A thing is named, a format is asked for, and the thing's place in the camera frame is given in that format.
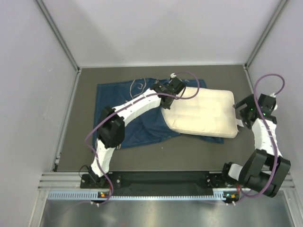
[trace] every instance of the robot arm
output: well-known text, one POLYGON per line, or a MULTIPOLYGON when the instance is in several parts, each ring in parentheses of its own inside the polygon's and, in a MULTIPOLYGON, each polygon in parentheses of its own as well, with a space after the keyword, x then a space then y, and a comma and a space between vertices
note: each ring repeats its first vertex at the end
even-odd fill
POLYGON ((109 162, 115 148, 119 146, 124 140, 125 127, 128 125, 128 123, 153 108, 161 106, 163 108, 169 109, 174 98, 157 94, 165 93, 175 96, 179 94, 184 88, 184 83, 177 77, 173 77, 169 83, 164 85, 161 83, 156 83, 142 95, 123 105, 116 106, 114 108, 111 108, 109 106, 105 107, 101 114, 99 122, 103 121, 113 112, 119 113, 110 118, 110 120, 105 122, 98 129, 96 147, 98 158, 95 157, 93 163, 91 164, 91 170, 93 171, 94 178, 97 179, 103 176, 98 167, 98 161, 104 173, 109 172, 109 162))
MULTIPOLYGON (((272 171, 274 163, 274 149, 264 122, 256 110, 253 95, 250 95, 237 103, 235 108, 239 108, 244 104, 247 106, 240 110, 240 115, 246 126, 252 129, 254 133, 255 151, 244 166, 240 166, 232 162, 228 164, 225 163, 223 168, 223 177, 227 184, 234 185, 238 183, 244 187, 259 192, 265 187, 269 179, 269 174, 262 171, 263 167, 268 166, 269 170, 272 171)), ((267 125, 269 126, 275 144, 277 144, 275 132, 277 122, 276 118, 271 115, 276 107, 276 99, 274 97, 261 94, 258 104, 261 107, 260 109, 264 115, 267 125)), ((278 165, 275 175, 271 184, 264 192, 264 194, 269 197, 274 197, 276 195, 290 169, 290 161, 282 157, 278 147, 277 151, 278 165)))

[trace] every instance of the blue cloth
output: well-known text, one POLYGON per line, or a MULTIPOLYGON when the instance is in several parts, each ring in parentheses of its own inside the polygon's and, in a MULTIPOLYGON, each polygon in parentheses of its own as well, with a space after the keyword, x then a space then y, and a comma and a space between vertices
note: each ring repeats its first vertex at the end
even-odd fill
MULTIPOLYGON (((150 88, 157 80, 153 78, 146 78, 146 86, 144 92, 150 88)), ((164 84, 169 79, 159 80, 164 84)), ((130 100, 130 87, 132 80, 126 82, 98 84, 94 127, 97 126, 99 117, 105 106, 115 107, 122 105, 130 100)), ((196 87, 196 80, 184 80, 187 87, 196 87)), ((200 79, 200 87, 206 88, 204 80, 200 79)), ((137 79, 132 85, 132 95, 142 92, 145 85, 144 79, 137 79)), ((165 123, 161 108, 154 108, 145 112, 141 116, 131 121, 125 128, 125 139, 121 144, 121 148, 131 148, 153 143, 160 143, 171 137, 179 136, 180 133, 172 131, 165 123)), ((223 143, 223 139, 219 137, 197 136, 205 141, 214 143, 223 143)), ((97 138, 97 133, 93 135, 93 146, 97 138)))

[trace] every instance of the metal sheet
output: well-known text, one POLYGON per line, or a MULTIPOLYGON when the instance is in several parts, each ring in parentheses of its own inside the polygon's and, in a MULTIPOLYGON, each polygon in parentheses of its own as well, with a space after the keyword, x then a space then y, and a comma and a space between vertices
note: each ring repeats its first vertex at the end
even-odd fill
MULTIPOLYGON (((57 218, 79 201, 48 201, 57 218)), ((236 206, 202 201, 111 201, 106 205, 80 204, 56 222, 44 213, 41 227, 292 227, 283 192, 275 198, 245 199, 236 206)))

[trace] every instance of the white wall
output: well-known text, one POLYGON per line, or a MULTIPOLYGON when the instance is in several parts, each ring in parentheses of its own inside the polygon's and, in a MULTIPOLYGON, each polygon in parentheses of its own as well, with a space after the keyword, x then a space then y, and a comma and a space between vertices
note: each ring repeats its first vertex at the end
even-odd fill
MULTIPOLYGON (((291 0, 250 67, 254 82, 266 73, 284 76, 278 95, 277 139, 280 151, 292 162, 291 173, 303 201, 303 1, 291 0)), ((278 79, 267 79, 259 91, 277 91, 278 79)))
POLYGON ((280 0, 44 0, 82 67, 245 63, 280 0))
POLYGON ((26 226, 75 70, 33 0, 0 1, 0 226, 26 226))

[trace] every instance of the white cushion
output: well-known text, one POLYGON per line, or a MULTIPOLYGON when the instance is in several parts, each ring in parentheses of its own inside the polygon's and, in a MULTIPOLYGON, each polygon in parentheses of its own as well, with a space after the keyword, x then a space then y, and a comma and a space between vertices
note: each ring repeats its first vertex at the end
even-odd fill
MULTIPOLYGON (((183 97, 192 96, 195 87, 187 87, 183 97)), ((231 91, 200 88, 196 97, 174 100, 170 110, 162 109, 164 120, 173 131, 234 138, 238 133, 234 98, 231 91)))

